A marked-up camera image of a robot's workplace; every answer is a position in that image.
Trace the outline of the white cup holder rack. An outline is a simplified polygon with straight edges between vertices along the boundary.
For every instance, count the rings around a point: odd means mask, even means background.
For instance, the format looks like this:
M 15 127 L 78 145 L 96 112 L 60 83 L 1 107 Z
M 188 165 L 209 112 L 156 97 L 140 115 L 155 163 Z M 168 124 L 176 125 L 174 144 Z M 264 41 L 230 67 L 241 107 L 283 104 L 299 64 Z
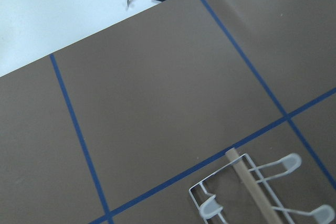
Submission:
M 208 191 L 205 183 L 229 167 L 234 169 L 268 223 L 283 223 L 280 214 L 284 216 L 287 223 L 294 223 L 291 216 L 293 214 L 311 217 L 316 223 L 331 223 L 335 219 L 335 210 L 327 204 L 312 211 L 286 208 L 271 188 L 269 181 L 287 176 L 301 166 L 302 159 L 299 154 L 290 153 L 260 166 L 257 166 L 247 153 L 239 155 L 235 148 L 228 150 L 225 155 L 229 163 L 188 189 L 189 196 L 204 223 L 208 223 L 215 216 L 220 219 L 221 223 L 228 223 L 223 216 L 224 206 L 217 202 L 217 195 Z

